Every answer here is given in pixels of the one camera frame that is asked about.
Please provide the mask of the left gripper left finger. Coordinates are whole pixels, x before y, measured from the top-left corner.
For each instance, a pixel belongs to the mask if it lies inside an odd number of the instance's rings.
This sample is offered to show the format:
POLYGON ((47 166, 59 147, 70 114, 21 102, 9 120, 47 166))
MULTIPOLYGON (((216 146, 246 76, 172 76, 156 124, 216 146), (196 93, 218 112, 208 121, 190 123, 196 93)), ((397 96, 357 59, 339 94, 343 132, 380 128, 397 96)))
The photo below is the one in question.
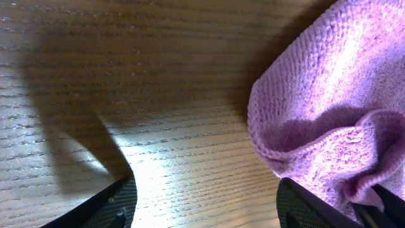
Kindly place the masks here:
POLYGON ((93 195, 42 228, 126 228, 132 225, 137 204, 133 174, 93 195))

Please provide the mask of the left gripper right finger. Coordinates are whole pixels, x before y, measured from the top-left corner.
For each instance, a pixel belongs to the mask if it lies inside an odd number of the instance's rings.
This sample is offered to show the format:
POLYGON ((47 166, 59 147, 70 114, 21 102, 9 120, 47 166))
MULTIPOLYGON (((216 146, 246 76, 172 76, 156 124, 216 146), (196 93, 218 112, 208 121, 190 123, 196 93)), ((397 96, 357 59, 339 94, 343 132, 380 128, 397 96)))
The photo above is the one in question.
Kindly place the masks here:
POLYGON ((404 227, 404 201, 380 185, 373 190, 382 199, 384 211, 375 206, 353 204, 361 224, 346 217, 290 178, 277 189, 277 212, 282 228, 396 228, 404 227))

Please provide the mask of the purple cloth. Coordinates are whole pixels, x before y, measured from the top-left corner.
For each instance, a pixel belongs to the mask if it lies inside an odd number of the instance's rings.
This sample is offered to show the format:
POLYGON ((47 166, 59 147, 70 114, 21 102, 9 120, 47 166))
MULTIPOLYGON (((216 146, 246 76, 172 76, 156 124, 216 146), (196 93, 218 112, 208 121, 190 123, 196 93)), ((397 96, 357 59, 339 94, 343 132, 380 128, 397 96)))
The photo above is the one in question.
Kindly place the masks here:
POLYGON ((252 86, 258 156, 356 220, 404 197, 404 2, 337 1, 252 86))

